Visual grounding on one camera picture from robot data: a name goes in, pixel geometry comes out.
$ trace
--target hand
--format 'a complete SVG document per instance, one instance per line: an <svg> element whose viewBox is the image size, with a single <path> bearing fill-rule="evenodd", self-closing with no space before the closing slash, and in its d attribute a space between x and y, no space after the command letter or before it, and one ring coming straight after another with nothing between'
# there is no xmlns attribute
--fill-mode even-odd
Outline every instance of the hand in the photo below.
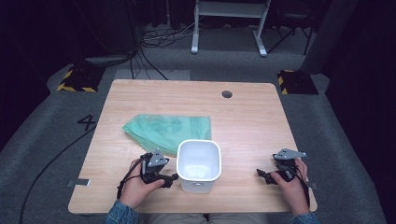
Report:
<svg viewBox="0 0 396 224"><path fill-rule="evenodd" d="M303 181L306 181L308 167L300 159L297 159L295 161L297 169L299 169L301 172L300 175L300 172L297 171L297 175ZM301 186L300 180L297 177L293 178L290 182L286 182L279 174L275 172L271 173L271 177L282 189L283 197L291 207L291 212L295 216L310 212L308 204L306 203L303 187Z"/></svg>
<svg viewBox="0 0 396 224"><path fill-rule="evenodd" d="M132 161L131 167L136 162L137 160ZM142 164L141 162L139 162L139 164L137 164L137 166L134 168L129 176L140 175L141 167ZM120 196L120 202L128 205L133 209L136 209L136 207L138 207L143 201L146 200L146 198L152 191L160 188L164 183L165 181L163 179L160 179L155 182L145 184L140 176L134 177L125 183L122 194Z"/></svg>

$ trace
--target white plastic container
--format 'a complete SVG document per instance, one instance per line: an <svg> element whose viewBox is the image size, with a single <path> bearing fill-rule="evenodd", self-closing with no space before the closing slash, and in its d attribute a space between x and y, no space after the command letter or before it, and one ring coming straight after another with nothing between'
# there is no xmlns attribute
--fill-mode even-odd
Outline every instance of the white plastic container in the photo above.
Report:
<svg viewBox="0 0 396 224"><path fill-rule="evenodd" d="M208 193L221 174L221 153L209 140L186 140L177 151L177 174L181 188L189 193Z"/></svg>

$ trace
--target wooden table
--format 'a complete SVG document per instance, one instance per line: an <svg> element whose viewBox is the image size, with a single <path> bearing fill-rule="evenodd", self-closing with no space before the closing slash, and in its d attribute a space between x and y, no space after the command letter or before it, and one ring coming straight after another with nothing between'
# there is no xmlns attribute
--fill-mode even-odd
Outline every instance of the wooden table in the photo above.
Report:
<svg viewBox="0 0 396 224"><path fill-rule="evenodd" d="M224 98L223 91L233 96ZM268 83L115 80L107 96L76 186L72 213L107 213L131 161L146 151L121 128L138 114L210 116L212 140L221 148L222 173L207 194L186 193L180 181L151 193L138 208L147 213L284 212L279 186L256 173L276 170L272 154L297 149L276 88ZM176 172L170 158L161 174ZM311 209L317 203L311 191Z"/></svg>

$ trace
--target person's left hand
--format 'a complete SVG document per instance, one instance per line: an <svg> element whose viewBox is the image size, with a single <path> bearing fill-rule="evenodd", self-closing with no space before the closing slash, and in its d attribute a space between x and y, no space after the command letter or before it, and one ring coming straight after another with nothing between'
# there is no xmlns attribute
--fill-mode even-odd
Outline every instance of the person's left hand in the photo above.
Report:
<svg viewBox="0 0 396 224"><path fill-rule="evenodd" d="M131 167L137 162L137 160L132 161ZM141 162L137 164L134 170L129 176L140 175L140 169L142 167ZM129 207L136 209L149 194L155 189L160 188L165 181L163 179L157 180L155 182L145 184L140 178L140 176L134 177L128 180L123 188L122 194L120 196L120 202L128 205Z"/></svg>

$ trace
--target green plastic bag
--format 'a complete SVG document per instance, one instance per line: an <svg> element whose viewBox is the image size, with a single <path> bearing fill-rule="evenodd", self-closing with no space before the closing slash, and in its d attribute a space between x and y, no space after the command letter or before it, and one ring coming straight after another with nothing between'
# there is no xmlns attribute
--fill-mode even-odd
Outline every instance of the green plastic bag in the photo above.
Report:
<svg viewBox="0 0 396 224"><path fill-rule="evenodd" d="M142 148L176 156L178 145L187 139L212 139L210 117L136 115L122 129Z"/></svg>

